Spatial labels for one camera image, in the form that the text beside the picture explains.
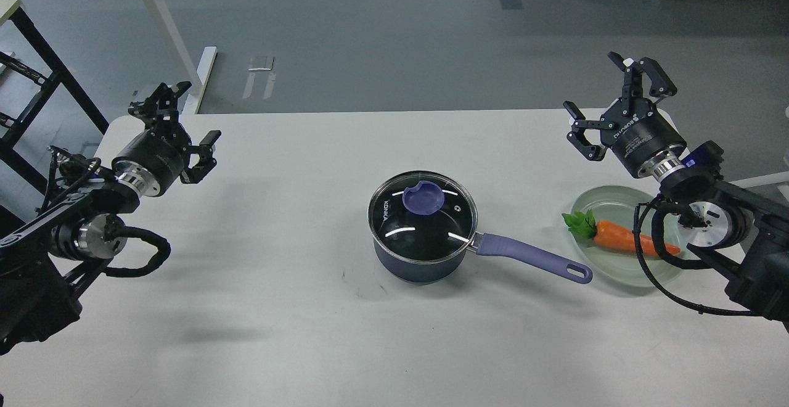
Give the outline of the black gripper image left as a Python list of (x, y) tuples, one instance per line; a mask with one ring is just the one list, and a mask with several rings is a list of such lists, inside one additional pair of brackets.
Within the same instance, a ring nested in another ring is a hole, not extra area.
[[(179, 99), (191, 88), (191, 81), (181, 81), (174, 86), (160, 83), (143, 101), (132, 101), (128, 107), (131, 117), (144, 125), (178, 122)], [(191, 145), (191, 138), (180, 124), (165, 129), (149, 128), (138, 134), (113, 159), (116, 177), (135, 176), (144, 182), (140, 194), (160, 197), (180, 177), (185, 184), (199, 183), (217, 165), (214, 158), (215, 143), (222, 131), (206, 133), (198, 145)], [(191, 156), (198, 162), (189, 167)]]

